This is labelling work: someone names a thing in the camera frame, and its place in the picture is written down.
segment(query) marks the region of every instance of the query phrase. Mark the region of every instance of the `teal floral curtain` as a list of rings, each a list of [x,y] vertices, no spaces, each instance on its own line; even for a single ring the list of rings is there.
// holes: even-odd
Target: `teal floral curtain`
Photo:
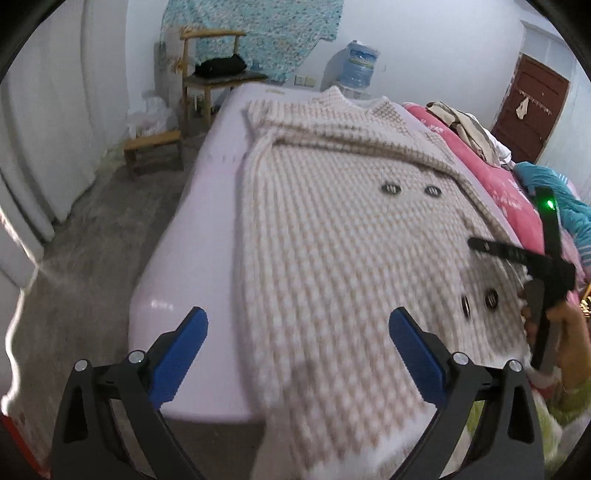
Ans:
[[[284,82],[319,40],[332,41],[339,29],[343,0],[170,0],[162,35],[175,26],[244,30],[238,53],[247,65]],[[233,39],[198,40],[198,63],[232,54]]]

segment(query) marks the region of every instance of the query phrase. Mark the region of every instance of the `metal bolt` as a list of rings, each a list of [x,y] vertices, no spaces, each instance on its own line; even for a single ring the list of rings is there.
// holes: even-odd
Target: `metal bolt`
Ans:
[[[521,372],[523,366],[517,360],[509,361],[509,368],[511,368],[514,372]]]
[[[78,360],[74,365],[74,370],[77,372],[83,372],[88,367],[88,362],[86,360]]]
[[[453,361],[458,365],[467,365],[470,359],[465,353],[457,352],[453,354]]]
[[[139,364],[144,360],[145,356],[142,350],[135,350],[129,354],[128,360],[132,364]]]

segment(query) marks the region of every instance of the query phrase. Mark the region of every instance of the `chair backrest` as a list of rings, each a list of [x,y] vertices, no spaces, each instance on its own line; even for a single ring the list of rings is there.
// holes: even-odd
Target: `chair backrest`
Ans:
[[[234,53],[238,53],[238,40],[246,33],[240,30],[185,30],[181,33],[183,44],[183,78],[189,68],[189,40],[193,38],[234,37]]]

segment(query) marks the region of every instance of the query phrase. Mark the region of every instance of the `pink blanket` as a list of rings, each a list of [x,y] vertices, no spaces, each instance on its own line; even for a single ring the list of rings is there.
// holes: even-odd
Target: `pink blanket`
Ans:
[[[427,112],[425,107],[414,103],[403,104],[404,108],[418,118],[433,132],[443,137],[449,148],[460,161],[468,167],[515,231],[523,248],[544,253],[544,234],[538,212],[519,187],[513,174],[498,167],[492,167],[480,159],[454,132],[444,123]],[[563,256],[577,268],[577,279],[582,279],[583,267],[573,240],[566,232],[562,232]],[[569,297],[574,304],[579,303],[578,295]]]

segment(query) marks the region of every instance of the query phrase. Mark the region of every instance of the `black bag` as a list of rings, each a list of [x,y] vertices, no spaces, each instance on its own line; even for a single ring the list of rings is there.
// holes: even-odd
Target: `black bag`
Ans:
[[[204,61],[201,65],[195,66],[195,75],[204,79],[216,77],[228,77],[238,75],[246,70],[246,63],[238,54],[221,59]]]

